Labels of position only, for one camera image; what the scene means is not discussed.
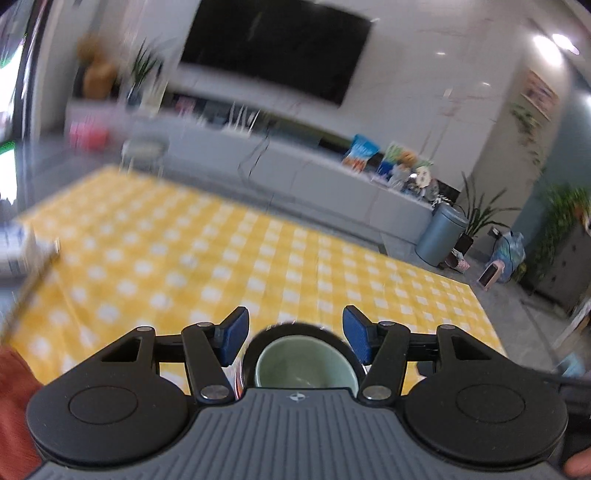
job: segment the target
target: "white stool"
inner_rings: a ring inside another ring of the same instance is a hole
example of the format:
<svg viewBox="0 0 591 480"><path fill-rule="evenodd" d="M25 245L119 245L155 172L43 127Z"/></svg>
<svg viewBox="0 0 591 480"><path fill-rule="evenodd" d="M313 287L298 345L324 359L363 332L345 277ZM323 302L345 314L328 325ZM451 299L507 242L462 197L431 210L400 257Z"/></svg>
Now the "white stool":
<svg viewBox="0 0 591 480"><path fill-rule="evenodd" d="M150 171L153 167L158 167L158 178L160 178L164 170L164 155L167 151L167 140L149 137L130 138L123 144L119 171L125 168L126 162L129 162L127 173L133 169L134 165L148 165Z"/></svg>

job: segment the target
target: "hand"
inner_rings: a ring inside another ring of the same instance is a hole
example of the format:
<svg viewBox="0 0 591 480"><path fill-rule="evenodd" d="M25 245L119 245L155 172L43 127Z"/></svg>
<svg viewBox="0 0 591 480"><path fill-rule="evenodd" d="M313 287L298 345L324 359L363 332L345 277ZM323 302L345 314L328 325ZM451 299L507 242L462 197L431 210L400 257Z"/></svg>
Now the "hand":
<svg viewBox="0 0 591 480"><path fill-rule="evenodd" d="M564 464L564 473L573 478L591 475L591 448L569 458Z"/></svg>

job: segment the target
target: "television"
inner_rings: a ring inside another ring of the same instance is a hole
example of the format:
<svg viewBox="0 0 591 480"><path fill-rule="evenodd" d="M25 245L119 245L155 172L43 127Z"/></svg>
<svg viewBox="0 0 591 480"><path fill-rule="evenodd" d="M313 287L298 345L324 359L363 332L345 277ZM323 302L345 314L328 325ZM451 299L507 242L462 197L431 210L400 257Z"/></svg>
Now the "television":
<svg viewBox="0 0 591 480"><path fill-rule="evenodd" d="M201 0L181 61L269 80L340 105L371 25L302 0Z"/></svg>

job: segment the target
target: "teal wall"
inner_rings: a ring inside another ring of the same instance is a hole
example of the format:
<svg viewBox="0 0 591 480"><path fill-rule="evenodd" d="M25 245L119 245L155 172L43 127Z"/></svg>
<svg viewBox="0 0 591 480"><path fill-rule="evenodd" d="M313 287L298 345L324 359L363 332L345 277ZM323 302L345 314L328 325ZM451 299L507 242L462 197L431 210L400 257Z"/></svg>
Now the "teal wall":
<svg viewBox="0 0 591 480"><path fill-rule="evenodd" d="M534 186L530 198L512 226L521 232L527 245L544 221L544 191L549 185L568 183L591 190L591 88L579 72L573 73L573 88L546 161L544 174Z"/></svg>

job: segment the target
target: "gray trash can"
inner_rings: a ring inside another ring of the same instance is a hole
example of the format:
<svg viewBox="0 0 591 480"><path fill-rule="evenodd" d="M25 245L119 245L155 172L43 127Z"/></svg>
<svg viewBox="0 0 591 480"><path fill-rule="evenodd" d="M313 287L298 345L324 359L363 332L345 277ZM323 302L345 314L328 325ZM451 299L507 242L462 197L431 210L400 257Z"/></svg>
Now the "gray trash can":
<svg viewBox="0 0 591 480"><path fill-rule="evenodd" d="M429 265L436 267L452 251L467 226L468 220L462 212L442 203L414 251Z"/></svg>

